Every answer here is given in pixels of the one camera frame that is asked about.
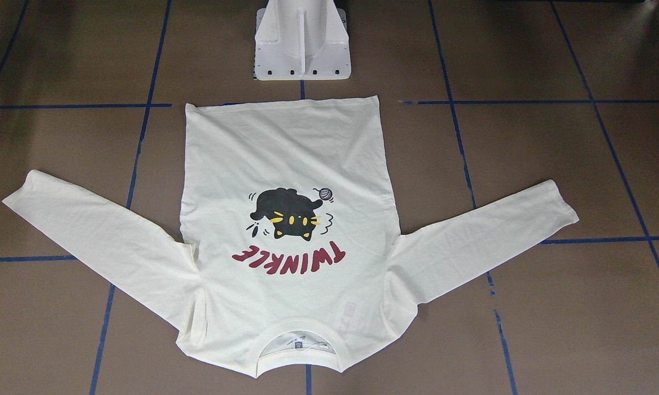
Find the cream long-sleeve cat shirt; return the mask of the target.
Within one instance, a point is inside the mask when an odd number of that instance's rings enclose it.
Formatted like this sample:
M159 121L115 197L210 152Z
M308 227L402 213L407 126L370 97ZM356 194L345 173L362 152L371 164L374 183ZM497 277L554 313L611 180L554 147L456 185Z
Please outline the cream long-sleeve cat shirt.
M379 98L186 105L182 242L32 170L3 203L178 330L187 356L253 378L338 372L421 303L578 222L546 180L402 235Z

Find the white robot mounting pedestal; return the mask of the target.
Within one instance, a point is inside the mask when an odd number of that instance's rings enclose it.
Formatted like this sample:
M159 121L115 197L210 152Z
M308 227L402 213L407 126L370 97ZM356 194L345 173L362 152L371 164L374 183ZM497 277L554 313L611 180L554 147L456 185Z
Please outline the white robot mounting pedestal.
M345 11L334 1L269 1L257 10L254 39L256 80L350 78Z

